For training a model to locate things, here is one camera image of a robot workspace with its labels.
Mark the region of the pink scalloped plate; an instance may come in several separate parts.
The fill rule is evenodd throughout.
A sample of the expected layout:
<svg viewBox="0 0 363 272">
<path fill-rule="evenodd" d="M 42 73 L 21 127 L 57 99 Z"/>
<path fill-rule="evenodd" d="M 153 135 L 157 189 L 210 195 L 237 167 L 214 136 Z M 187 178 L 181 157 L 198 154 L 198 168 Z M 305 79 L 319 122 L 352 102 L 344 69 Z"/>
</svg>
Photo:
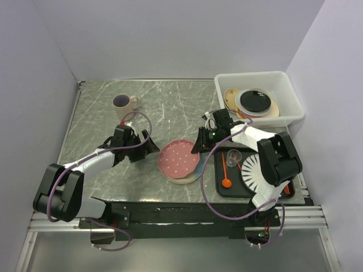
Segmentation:
<svg viewBox="0 0 363 272">
<path fill-rule="evenodd" d="M 160 172 L 172 179 L 182 179 L 191 174 L 200 161 L 199 153 L 192 153 L 195 143 L 177 139 L 164 146 L 158 157 Z"/>
</svg>

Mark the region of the light blue plate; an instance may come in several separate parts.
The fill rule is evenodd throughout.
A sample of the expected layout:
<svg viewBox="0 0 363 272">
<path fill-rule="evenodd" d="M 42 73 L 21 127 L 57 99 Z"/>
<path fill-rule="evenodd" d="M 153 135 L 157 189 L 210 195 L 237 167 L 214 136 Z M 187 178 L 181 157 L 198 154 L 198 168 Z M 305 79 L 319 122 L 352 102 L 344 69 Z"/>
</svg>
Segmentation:
<svg viewBox="0 0 363 272">
<path fill-rule="evenodd" d="M 174 184 L 179 184 L 179 185 L 190 184 L 190 183 L 196 181 L 201 176 L 202 167 L 203 167 L 204 163 L 205 163 L 205 158 L 204 158 L 203 154 L 200 154 L 200 161 L 197 164 L 195 170 L 192 173 L 188 174 L 187 176 L 185 176 L 183 178 L 170 178 L 166 175 L 163 175 L 163 176 L 168 181 L 170 181 Z"/>
</svg>

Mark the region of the black speckled square plate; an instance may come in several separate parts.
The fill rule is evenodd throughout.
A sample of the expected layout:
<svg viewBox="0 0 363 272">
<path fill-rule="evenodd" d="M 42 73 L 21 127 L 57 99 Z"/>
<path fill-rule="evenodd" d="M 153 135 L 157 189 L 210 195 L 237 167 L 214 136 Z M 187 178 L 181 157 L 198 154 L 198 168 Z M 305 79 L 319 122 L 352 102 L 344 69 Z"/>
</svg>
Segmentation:
<svg viewBox="0 0 363 272">
<path fill-rule="evenodd" d="M 271 99 L 265 93 L 258 90 L 250 90 L 241 94 L 240 105 L 253 113 L 262 113 L 270 109 Z"/>
</svg>

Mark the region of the pink and cream plate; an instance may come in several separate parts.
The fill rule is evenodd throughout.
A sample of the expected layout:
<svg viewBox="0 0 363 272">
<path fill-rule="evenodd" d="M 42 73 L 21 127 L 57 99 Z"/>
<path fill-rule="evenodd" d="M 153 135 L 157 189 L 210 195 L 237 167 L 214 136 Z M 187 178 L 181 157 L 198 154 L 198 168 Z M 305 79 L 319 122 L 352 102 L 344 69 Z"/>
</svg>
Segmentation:
<svg viewBox="0 0 363 272">
<path fill-rule="evenodd" d="M 251 116 L 252 118 L 271 118 L 271 117 L 278 117 L 280 115 L 280 110 L 278 105 L 271 100 L 271 106 L 268 112 L 263 115 L 259 116 Z"/>
</svg>

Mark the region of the orange utensil under arm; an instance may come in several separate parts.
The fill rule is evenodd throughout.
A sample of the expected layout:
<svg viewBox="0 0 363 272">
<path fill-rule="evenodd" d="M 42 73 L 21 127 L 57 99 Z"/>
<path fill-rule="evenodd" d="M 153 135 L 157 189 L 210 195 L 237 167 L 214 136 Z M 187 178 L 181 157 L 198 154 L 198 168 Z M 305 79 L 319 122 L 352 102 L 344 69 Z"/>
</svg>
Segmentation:
<svg viewBox="0 0 363 272">
<path fill-rule="evenodd" d="M 285 194 L 290 195 L 290 189 L 288 185 L 284 187 L 284 192 Z"/>
</svg>

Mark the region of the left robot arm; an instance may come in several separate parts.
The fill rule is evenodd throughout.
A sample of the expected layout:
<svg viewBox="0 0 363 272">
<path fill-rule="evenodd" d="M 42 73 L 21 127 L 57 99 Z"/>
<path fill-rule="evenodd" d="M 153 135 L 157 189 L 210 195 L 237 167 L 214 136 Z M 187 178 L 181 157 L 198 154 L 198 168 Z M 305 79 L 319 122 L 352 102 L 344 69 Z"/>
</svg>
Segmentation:
<svg viewBox="0 0 363 272">
<path fill-rule="evenodd" d="M 114 134 L 91 154 L 72 163 L 49 165 L 33 200 L 33 209 L 46 214 L 51 222 L 92 218 L 101 228 L 109 226 L 113 214 L 108 210 L 107 202 L 84 197 L 84 184 L 126 157 L 134 163 L 160 151 L 147 130 L 143 130 L 142 135 L 144 141 L 132 127 L 117 125 Z"/>
</svg>

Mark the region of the white plastic bin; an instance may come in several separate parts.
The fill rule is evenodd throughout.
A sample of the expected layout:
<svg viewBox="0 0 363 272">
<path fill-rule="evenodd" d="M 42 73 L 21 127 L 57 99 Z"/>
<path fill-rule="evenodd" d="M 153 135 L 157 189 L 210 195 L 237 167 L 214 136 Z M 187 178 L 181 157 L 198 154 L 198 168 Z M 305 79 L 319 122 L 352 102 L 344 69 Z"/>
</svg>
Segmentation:
<svg viewBox="0 0 363 272">
<path fill-rule="evenodd" d="M 221 108 L 225 107 L 223 95 L 229 88 L 239 90 L 259 88 L 277 104 L 279 116 L 254 118 L 252 126 L 255 128 L 284 127 L 305 116 L 305 110 L 290 78 L 282 71 L 218 74 L 214 78 L 214 83 Z"/>
</svg>

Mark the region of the clear plastic cup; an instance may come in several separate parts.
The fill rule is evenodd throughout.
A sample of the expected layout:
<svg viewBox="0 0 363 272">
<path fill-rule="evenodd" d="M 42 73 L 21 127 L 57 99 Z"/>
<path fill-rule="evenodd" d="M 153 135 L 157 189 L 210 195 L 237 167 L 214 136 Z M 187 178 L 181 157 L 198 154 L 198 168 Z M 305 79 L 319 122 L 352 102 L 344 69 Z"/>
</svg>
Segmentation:
<svg viewBox="0 0 363 272">
<path fill-rule="evenodd" d="M 226 165 L 228 167 L 236 166 L 242 159 L 242 154 L 236 150 L 232 149 L 227 152 Z"/>
</svg>

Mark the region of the orange plastic spoon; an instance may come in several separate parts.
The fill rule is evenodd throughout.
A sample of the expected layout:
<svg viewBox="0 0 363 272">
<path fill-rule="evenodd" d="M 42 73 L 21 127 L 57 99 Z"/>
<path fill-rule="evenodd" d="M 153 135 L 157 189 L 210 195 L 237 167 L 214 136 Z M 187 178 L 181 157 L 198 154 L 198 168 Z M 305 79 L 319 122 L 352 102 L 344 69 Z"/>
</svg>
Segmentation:
<svg viewBox="0 0 363 272">
<path fill-rule="evenodd" d="M 224 188 L 230 188 L 232 186 L 232 182 L 231 182 L 231 180 L 228 179 L 228 176 L 227 176 L 226 159 L 225 159 L 224 153 L 222 153 L 222 166 L 223 166 L 223 174 L 224 174 L 224 178 L 222 180 L 222 186 Z"/>
</svg>

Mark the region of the black serving tray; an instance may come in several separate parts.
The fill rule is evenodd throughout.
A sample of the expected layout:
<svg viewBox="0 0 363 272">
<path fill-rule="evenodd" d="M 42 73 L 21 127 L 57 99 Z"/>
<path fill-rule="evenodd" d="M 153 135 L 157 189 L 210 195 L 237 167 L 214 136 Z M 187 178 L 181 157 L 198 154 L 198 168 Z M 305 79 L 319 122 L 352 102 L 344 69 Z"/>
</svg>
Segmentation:
<svg viewBox="0 0 363 272">
<path fill-rule="evenodd" d="M 246 147 L 236 147 L 241 153 L 241 161 L 234 167 L 224 165 L 231 147 L 219 147 L 214 152 L 214 170 L 217 193 L 226 198 L 252 198 L 258 191 L 259 156 Z"/>
</svg>

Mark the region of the beige ceramic mug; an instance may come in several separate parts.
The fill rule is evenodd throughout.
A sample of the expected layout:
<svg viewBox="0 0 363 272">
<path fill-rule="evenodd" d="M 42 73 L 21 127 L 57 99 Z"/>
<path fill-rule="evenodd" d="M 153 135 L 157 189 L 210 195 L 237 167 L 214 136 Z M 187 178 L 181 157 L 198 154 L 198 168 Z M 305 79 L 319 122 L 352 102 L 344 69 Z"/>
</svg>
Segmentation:
<svg viewBox="0 0 363 272">
<path fill-rule="evenodd" d="M 117 95 L 113 98 L 112 103 L 118 119 L 122 122 L 130 121 L 134 117 L 132 112 L 136 111 L 140 106 L 139 99 L 135 95 Z"/>
</svg>

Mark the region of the white plate with blue stripes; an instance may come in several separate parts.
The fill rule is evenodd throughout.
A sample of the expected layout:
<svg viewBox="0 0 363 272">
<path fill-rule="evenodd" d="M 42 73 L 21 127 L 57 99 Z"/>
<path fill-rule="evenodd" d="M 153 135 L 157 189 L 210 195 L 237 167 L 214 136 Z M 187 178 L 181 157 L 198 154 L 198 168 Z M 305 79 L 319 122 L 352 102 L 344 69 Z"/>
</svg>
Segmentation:
<svg viewBox="0 0 363 272">
<path fill-rule="evenodd" d="M 241 166 L 242 180 L 245 186 L 253 193 L 271 193 L 272 190 L 279 189 L 279 195 L 284 187 L 290 183 L 285 181 L 278 187 L 275 187 L 266 182 L 262 172 L 259 160 L 259 154 L 250 155 Z"/>
</svg>

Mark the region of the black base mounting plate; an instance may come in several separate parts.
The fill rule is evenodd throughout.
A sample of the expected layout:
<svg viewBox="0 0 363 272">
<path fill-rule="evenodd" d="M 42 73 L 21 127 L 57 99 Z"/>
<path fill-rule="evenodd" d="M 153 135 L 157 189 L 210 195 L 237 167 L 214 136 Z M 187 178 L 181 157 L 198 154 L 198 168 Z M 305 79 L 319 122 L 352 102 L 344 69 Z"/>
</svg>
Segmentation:
<svg viewBox="0 0 363 272">
<path fill-rule="evenodd" d="M 168 239 L 228 237 L 244 239 L 247 227 L 278 227 L 277 209 L 258 212 L 244 220 L 218 217 L 204 203 L 110 202 L 98 220 L 109 227 L 97 226 L 82 218 L 79 227 L 90 229 L 90 241 L 109 245 L 113 241 L 133 239 Z"/>
</svg>

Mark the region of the aluminium frame rail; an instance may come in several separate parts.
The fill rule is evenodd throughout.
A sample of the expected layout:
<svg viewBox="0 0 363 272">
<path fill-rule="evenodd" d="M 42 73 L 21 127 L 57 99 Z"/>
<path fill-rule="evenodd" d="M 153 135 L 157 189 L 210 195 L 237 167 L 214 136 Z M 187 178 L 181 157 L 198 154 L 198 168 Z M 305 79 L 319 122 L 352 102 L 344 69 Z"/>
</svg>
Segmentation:
<svg viewBox="0 0 363 272">
<path fill-rule="evenodd" d="M 33 213 L 28 226 L 28 232 L 111 232 L 111 229 L 79 228 L 80 219 L 71 222 L 50 222 L 44 214 Z M 284 230 L 304 230 L 328 228 L 326 218 L 321 206 L 285 208 Z"/>
</svg>

